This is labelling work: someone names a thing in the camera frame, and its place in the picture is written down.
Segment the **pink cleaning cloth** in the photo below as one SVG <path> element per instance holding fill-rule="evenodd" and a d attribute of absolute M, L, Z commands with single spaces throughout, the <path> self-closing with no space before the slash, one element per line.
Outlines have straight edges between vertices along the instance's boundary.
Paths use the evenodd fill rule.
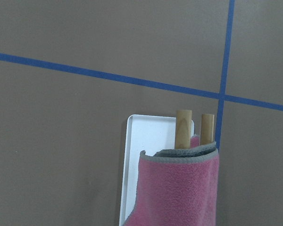
<path fill-rule="evenodd" d="M 136 198 L 124 226 L 214 226 L 219 171 L 216 141 L 139 154 Z"/>

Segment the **white rectangular tray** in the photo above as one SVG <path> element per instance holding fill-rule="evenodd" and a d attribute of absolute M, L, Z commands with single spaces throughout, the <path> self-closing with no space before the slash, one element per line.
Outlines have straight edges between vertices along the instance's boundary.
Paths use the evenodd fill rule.
<path fill-rule="evenodd" d="M 128 121 L 120 206 L 122 226 L 134 207 L 140 152 L 144 150 L 147 155 L 153 156 L 163 149 L 175 149 L 176 118 L 133 115 Z M 194 136 L 193 128 L 191 121 L 191 138 Z"/>

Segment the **wooden rack rod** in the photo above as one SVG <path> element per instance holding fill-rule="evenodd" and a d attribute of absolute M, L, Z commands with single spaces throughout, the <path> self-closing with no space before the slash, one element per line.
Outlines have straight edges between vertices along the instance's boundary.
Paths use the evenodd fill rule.
<path fill-rule="evenodd" d="M 175 124 L 175 149 L 189 149 L 191 146 L 192 110 L 177 110 Z"/>
<path fill-rule="evenodd" d="M 213 114 L 202 114 L 200 127 L 200 145 L 210 144 L 214 141 L 214 122 Z"/>

